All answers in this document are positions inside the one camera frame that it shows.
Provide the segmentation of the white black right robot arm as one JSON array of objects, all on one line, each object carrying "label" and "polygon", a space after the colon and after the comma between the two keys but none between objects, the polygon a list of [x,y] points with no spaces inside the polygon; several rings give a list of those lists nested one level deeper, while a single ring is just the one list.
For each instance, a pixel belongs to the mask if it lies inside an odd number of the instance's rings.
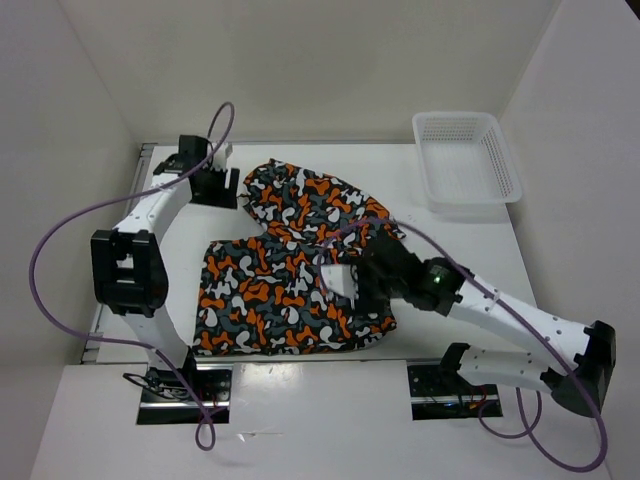
[{"label": "white black right robot arm", "polygon": [[448,257],[422,260],[389,236],[368,244],[351,270],[355,305],[366,313],[391,299],[467,322],[517,346],[491,351],[451,344],[438,370],[450,393],[485,383],[547,393],[584,417],[602,411],[616,364],[616,332],[547,313],[501,292]]}]

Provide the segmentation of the white plastic basket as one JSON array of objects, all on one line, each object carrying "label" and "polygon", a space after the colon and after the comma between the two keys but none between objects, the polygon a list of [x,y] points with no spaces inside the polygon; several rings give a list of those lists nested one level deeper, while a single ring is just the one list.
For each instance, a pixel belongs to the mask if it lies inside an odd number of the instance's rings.
[{"label": "white plastic basket", "polygon": [[412,128],[430,210],[466,214],[521,200],[521,182],[493,115],[421,112],[413,116]]}]

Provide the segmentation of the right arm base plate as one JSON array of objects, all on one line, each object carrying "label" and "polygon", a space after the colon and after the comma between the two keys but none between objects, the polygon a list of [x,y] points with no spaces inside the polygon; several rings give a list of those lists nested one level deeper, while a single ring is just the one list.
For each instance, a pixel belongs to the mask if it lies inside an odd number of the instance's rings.
[{"label": "right arm base plate", "polygon": [[407,376],[414,421],[477,418],[480,409],[484,417],[503,416],[496,385],[472,386],[435,362],[408,362]]}]

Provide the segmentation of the orange camouflage shorts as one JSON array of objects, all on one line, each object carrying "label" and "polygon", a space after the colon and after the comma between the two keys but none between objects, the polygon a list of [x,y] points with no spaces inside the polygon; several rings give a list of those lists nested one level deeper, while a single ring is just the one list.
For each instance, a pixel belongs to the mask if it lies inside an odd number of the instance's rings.
[{"label": "orange camouflage shorts", "polygon": [[243,184],[243,208],[262,231],[206,250],[195,355],[348,352],[395,330],[389,302],[361,314],[322,285],[318,269],[351,263],[380,233],[404,238],[381,203],[336,176],[275,159]]}]

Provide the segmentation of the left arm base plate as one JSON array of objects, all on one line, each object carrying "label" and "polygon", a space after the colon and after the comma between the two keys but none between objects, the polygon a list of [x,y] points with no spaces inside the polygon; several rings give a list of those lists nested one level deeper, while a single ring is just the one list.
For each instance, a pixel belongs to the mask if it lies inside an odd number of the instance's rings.
[{"label": "left arm base plate", "polygon": [[[232,367],[214,365],[184,373],[194,393],[209,411],[214,424],[230,417]],[[149,369],[144,375],[124,373],[123,378],[141,389],[138,425],[198,424],[203,415],[172,372]]]}]

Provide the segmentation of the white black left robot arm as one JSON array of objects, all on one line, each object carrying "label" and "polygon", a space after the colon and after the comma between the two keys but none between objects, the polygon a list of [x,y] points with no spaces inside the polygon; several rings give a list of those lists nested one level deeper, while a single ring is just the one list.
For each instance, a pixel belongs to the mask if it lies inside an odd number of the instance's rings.
[{"label": "white black left robot arm", "polygon": [[196,394],[200,376],[190,347],[178,335],[166,307],[169,277],[160,243],[189,203],[235,209],[239,170],[229,169],[233,147],[200,136],[179,137],[178,151],[153,170],[152,193],[110,230],[90,242],[94,292],[143,343],[149,372],[140,386],[160,394],[165,388],[185,400]]}]

